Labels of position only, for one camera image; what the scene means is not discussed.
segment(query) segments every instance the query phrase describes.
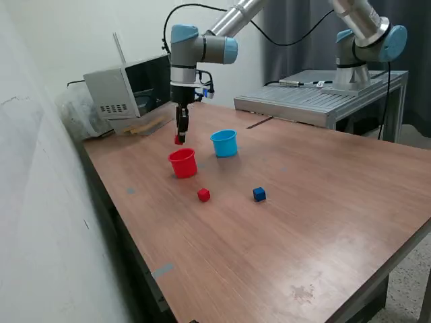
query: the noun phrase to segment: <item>plastic cup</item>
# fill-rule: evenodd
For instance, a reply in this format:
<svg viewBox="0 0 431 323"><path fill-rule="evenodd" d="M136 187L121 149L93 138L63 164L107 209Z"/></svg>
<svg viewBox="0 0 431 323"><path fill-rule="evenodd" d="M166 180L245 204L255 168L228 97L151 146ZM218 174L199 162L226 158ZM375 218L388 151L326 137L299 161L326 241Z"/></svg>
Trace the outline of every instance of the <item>plastic cup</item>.
<svg viewBox="0 0 431 323"><path fill-rule="evenodd" d="M195 151L183 148L171 153L168 157L177 178L188 178L197 173Z"/></svg>
<svg viewBox="0 0 431 323"><path fill-rule="evenodd" d="M217 157L232 157L238 153L235 130L221 130L211 135Z"/></svg>

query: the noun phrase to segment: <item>blue cup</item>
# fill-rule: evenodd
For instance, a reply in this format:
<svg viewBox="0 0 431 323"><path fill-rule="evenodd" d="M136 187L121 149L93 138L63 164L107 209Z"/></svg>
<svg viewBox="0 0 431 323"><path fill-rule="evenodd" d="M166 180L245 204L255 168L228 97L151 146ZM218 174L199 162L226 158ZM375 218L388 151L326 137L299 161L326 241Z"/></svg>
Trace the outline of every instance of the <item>blue cup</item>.
<svg viewBox="0 0 431 323"><path fill-rule="evenodd" d="M211 135L217 157L232 157L238 152L235 130L221 130Z"/></svg>

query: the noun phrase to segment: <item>metal workbench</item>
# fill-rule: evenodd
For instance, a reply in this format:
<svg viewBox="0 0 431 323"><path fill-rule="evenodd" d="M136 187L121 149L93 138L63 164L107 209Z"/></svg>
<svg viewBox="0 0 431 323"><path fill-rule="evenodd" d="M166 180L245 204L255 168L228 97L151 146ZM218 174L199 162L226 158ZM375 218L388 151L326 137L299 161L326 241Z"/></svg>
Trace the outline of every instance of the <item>metal workbench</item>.
<svg viewBox="0 0 431 323"><path fill-rule="evenodd" d="M373 80L381 80L359 96L325 93L323 88L289 87L273 84L262 87L245 96L234 98L235 109L255 112L267 116L303 122L318 127L336 129L338 121L383 98L387 93L388 75L384 71L370 71ZM335 71L307 70L280 80L333 81ZM391 95L385 122L383 140L399 142L403 120L407 71L391 73Z"/></svg>

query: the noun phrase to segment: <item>small red block held by gripper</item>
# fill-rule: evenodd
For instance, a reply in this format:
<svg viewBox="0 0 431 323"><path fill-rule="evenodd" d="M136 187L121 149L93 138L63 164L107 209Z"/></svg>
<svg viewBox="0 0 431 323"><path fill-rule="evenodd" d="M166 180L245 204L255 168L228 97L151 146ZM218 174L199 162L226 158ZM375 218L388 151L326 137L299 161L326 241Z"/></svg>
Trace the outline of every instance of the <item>small red block held by gripper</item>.
<svg viewBox="0 0 431 323"><path fill-rule="evenodd" d="M175 136L175 145L183 145L183 143L180 142L178 135Z"/></svg>

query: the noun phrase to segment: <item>red cup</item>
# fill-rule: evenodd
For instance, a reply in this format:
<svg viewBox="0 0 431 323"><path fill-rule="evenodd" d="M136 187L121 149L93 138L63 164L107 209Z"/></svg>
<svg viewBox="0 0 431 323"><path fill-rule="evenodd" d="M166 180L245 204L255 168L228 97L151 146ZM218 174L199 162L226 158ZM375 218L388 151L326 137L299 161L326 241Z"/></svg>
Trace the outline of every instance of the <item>red cup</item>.
<svg viewBox="0 0 431 323"><path fill-rule="evenodd" d="M177 178L188 178L197 173L195 151L183 148L171 153L168 157Z"/></svg>

